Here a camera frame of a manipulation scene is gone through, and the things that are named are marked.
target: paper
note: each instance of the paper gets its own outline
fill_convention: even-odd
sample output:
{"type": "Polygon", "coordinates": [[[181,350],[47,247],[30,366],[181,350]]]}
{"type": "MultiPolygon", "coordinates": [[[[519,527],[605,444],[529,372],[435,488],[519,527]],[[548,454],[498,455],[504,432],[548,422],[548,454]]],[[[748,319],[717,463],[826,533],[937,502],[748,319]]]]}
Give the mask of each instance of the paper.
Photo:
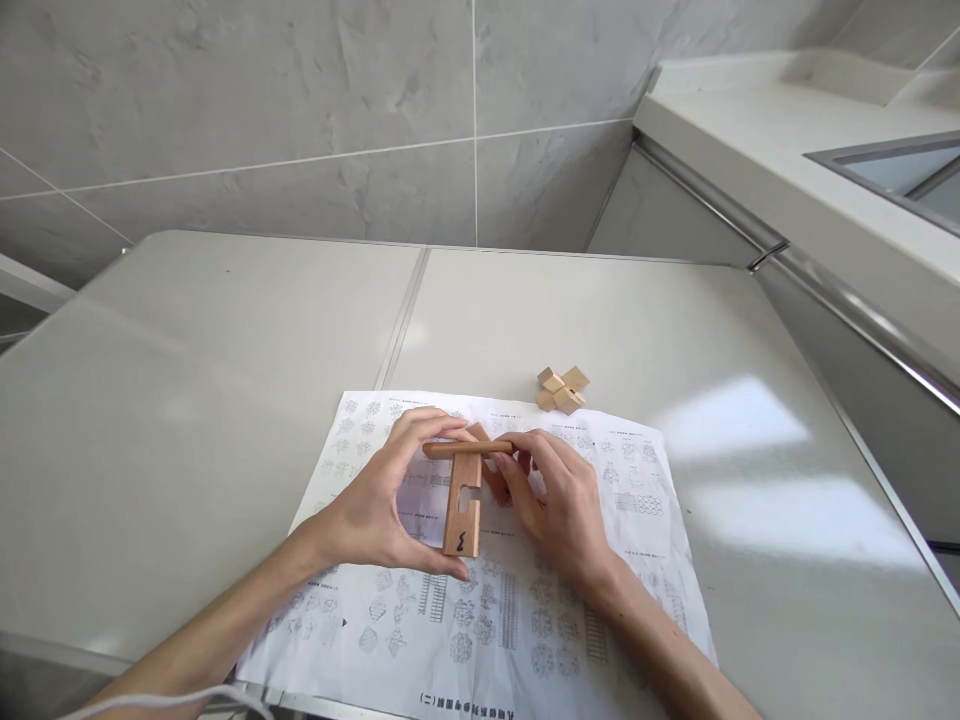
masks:
{"type": "MultiPolygon", "coordinates": [[[[597,470],[611,547],[714,659],[703,598],[659,432],[605,413],[427,392],[347,392],[291,531],[360,472],[408,408],[436,405],[491,437],[535,427],[597,470]]],[[[418,452],[397,498],[411,535],[440,546],[449,460],[418,452]]],[[[535,491],[544,492],[539,473],[535,491]]],[[[599,617],[482,490],[470,582],[341,565],[312,580],[237,666],[238,680],[415,718],[665,717],[599,617]]]]}

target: tile grout line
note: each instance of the tile grout line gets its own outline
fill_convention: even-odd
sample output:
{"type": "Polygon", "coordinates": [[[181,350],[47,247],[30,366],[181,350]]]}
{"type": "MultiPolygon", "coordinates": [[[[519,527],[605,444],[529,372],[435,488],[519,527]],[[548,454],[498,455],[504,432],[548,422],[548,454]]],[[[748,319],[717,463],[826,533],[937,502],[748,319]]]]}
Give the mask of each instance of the tile grout line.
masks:
{"type": "Polygon", "coordinates": [[[26,170],[28,173],[30,173],[31,175],[33,175],[34,177],[36,177],[38,180],[40,180],[41,182],[43,182],[43,183],[46,184],[46,185],[49,185],[49,186],[52,188],[52,190],[49,191],[49,192],[35,193],[35,194],[33,194],[33,195],[26,195],[26,196],[21,195],[20,197],[37,197],[37,196],[39,196],[39,195],[60,195],[60,196],[63,197],[64,199],[69,200],[70,202],[72,202],[74,205],[76,205],[78,208],[80,208],[81,210],[83,210],[85,213],[87,213],[87,215],[89,215],[89,216],[92,217],[94,220],[96,220],[97,222],[99,222],[101,225],[103,225],[104,227],[106,227],[107,229],[109,229],[111,232],[113,232],[113,233],[115,233],[116,235],[118,235],[119,237],[123,238],[123,241],[124,241],[125,243],[127,243],[127,245],[130,245],[131,247],[133,247],[133,243],[130,242],[130,238],[128,238],[128,237],[127,237],[126,235],[124,235],[122,232],[120,232],[119,230],[117,230],[117,229],[116,229],[115,227],[113,227],[110,223],[106,222],[103,218],[95,215],[95,214],[92,213],[90,210],[88,210],[87,208],[85,208],[83,205],[81,205],[80,203],[78,203],[76,200],[74,200],[72,197],[70,197],[69,195],[67,195],[65,192],[63,192],[63,190],[61,190],[61,189],[58,188],[56,185],[54,185],[52,182],[50,182],[49,180],[47,180],[45,177],[43,177],[43,175],[41,175],[40,173],[38,173],[36,170],[34,170],[33,168],[31,168],[29,165],[27,165],[26,163],[20,162],[20,160],[18,160],[18,159],[15,158],[13,155],[11,155],[10,153],[8,153],[8,152],[7,152],[6,150],[4,150],[2,147],[0,147],[0,153],[3,153],[4,155],[6,155],[8,158],[10,158],[11,160],[13,160],[13,162],[15,162],[17,165],[19,165],[20,167],[22,167],[22,168],[23,168],[24,170],[26,170]]]}
{"type": "Polygon", "coordinates": [[[470,40],[473,48],[473,246],[480,247],[480,181],[477,168],[477,0],[470,0],[473,17],[470,40]]]}
{"type": "Polygon", "coordinates": [[[300,158],[298,160],[279,160],[277,162],[261,163],[259,165],[241,165],[238,167],[220,168],[218,170],[198,170],[197,172],[180,173],[177,175],[162,175],[160,177],[140,178],[138,180],[120,180],[118,182],[113,182],[113,183],[103,183],[101,185],[81,185],[78,187],[64,188],[63,190],[55,187],[48,180],[46,180],[40,175],[37,175],[37,173],[35,173],[33,170],[30,170],[30,168],[28,168],[26,165],[23,165],[23,163],[21,163],[15,157],[13,157],[12,155],[4,151],[2,148],[0,148],[0,152],[3,152],[5,155],[10,157],[10,159],[12,159],[17,164],[23,165],[25,169],[29,170],[32,174],[37,175],[37,177],[43,180],[44,183],[46,183],[51,188],[53,188],[52,190],[42,190],[34,193],[22,193],[20,195],[7,195],[4,197],[0,197],[0,202],[5,202],[7,200],[23,200],[27,198],[33,198],[33,197],[43,197],[44,195],[64,195],[69,199],[73,200],[73,198],[70,198],[69,193],[86,192],[88,190],[104,190],[107,188],[115,188],[115,187],[126,187],[127,185],[142,185],[146,183],[160,182],[162,180],[182,180],[185,178],[203,177],[205,175],[219,175],[220,173],[228,173],[228,172],[244,172],[247,170],[261,170],[261,169],[272,168],[272,167],[283,167],[285,165],[298,165],[300,163],[312,163],[312,162],[320,162],[323,160],[337,160],[340,158],[359,157],[362,155],[380,155],[382,153],[394,152],[399,150],[416,150],[419,148],[433,147],[436,145],[453,145],[455,143],[470,142],[471,140],[474,143],[476,143],[479,140],[494,140],[496,138],[514,137],[517,135],[532,135],[533,133],[552,132],[554,130],[573,130],[581,127],[593,127],[595,125],[609,125],[613,123],[627,122],[632,120],[633,118],[629,117],[629,118],[614,118],[613,120],[595,120],[593,122],[574,123],[572,125],[554,125],[553,127],[531,128],[529,130],[514,130],[511,132],[494,133],[491,135],[477,135],[475,137],[455,138],[453,140],[436,140],[434,142],[416,143],[413,145],[397,145],[395,147],[375,148],[373,150],[356,150],[348,153],[338,153],[336,155],[321,155],[321,156],[312,157],[312,158],[300,158]]]}

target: gray table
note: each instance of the gray table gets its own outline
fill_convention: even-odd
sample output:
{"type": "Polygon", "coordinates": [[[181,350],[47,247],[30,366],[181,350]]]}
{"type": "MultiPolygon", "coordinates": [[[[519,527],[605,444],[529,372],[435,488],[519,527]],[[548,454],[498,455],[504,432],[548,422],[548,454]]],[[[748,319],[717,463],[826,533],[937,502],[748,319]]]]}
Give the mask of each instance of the gray table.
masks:
{"type": "Polygon", "coordinates": [[[721,667],[761,712],[955,715],[956,594],[754,280],[637,259],[146,241],[0,357],[7,646],[162,640],[283,537],[341,390],[530,400],[548,364],[664,431],[721,667]]]}

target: gray tile wall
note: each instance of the gray tile wall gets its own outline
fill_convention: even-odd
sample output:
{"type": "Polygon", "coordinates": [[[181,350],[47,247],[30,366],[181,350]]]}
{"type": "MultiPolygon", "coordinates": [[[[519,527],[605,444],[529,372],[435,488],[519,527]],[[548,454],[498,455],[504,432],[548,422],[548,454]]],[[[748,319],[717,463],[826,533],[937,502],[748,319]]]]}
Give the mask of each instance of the gray tile wall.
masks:
{"type": "Polygon", "coordinates": [[[866,0],[834,46],[917,70],[960,28],[958,0],[866,0]]]}
{"type": "Polygon", "coordinates": [[[579,251],[659,60],[860,2],[0,0],[0,252],[80,287],[168,228],[579,251]]]}

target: metal trim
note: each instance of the metal trim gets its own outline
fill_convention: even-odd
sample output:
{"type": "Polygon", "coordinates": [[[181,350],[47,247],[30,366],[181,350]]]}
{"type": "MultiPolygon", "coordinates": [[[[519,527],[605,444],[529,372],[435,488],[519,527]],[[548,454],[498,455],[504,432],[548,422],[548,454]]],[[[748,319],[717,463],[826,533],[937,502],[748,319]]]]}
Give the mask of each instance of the metal trim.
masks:
{"type": "Polygon", "coordinates": [[[810,297],[960,417],[960,382],[953,374],[956,370],[938,351],[899,328],[796,247],[778,254],[771,261],[777,263],[810,297]]]}
{"type": "Polygon", "coordinates": [[[633,148],[699,200],[724,225],[757,248],[761,255],[751,264],[759,262],[764,254],[780,246],[789,246],[790,241],[787,238],[648,136],[642,136],[634,143],[633,148]]]}
{"type": "Polygon", "coordinates": [[[873,145],[855,145],[853,147],[837,148],[835,150],[821,150],[818,152],[805,153],[804,157],[812,160],[821,167],[825,167],[827,170],[835,172],[850,182],[859,185],[864,190],[869,190],[874,195],[879,195],[884,200],[889,200],[897,207],[926,220],[932,225],[936,225],[942,230],[960,236],[960,223],[944,217],[908,197],[890,192],[882,185],[868,180],[847,167],[849,163],[853,162],[882,160],[885,158],[899,157],[901,155],[910,155],[915,152],[942,150],[949,147],[957,147],[958,145],[960,145],[960,132],[949,132],[925,137],[906,138],[904,140],[891,140],[888,142],[874,143],[873,145]]]}
{"type": "Polygon", "coordinates": [[[880,485],[880,489],[883,490],[883,494],[887,496],[887,500],[890,502],[890,505],[893,506],[893,510],[897,513],[897,517],[900,518],[900,522],[903,524],[904,530],[907,531],[907,534],[913,541],[914,546],[917,548],[917,552],[920,553],[920,557],[922,557],[923,561],[927,564],[930,574],[933,575],[934,580],[936,580],[937,584],[940,586],[940,590],[943,592],[944,597],[946,598],[950,607],[953,609],[957,619],[960,620],[960,595],[957,594],[957,590],[953,587],[953,583],[950,582],[947,574],[943,571],[943,568],[940,567],[940,563],[937,562],[936,556],[934,555],[930,544],[927,543],[927,540],[920,532],[920,528],[917,527],[917,524],[913,521],[913,518],[910,517],[910,513],[907,512],[907,508],[900,500],[900,496],[897,495],[896,490],[893,489],[893,485],[890,484],[890,481],[887,479],[887,476],[880,467],[880,464],[873,456],[873,453],[870,452],[870,448],[867,447],[867,443],[864,441],[863,436],[860,435],[860,431],[857,430],[853,420],[850,419],[850,416],[847,414],[847,411],[844,410],[840,400],[834,394],[833,389],[830,387],[829,383],[827,383],[826,378],[820,372],[820,368],[799,343],[794,342],[794,346],[797,348],[800,356],[804,359],[804,362],[810,369],[810,372],[813,374],[813,377],[820,385],[820,389],[823,391],[823,394],[833,406],[833,410],[840,418],[840,422],[842,422],[843,426],[847,429],[850,439],[853,440],[853,444],[856,445],[857,450],[860,452],[860,455],[867,464],[867,467],[870,469],[870,472],[873,473],[874,478],[876,478],[877,483],[880,485]]]}

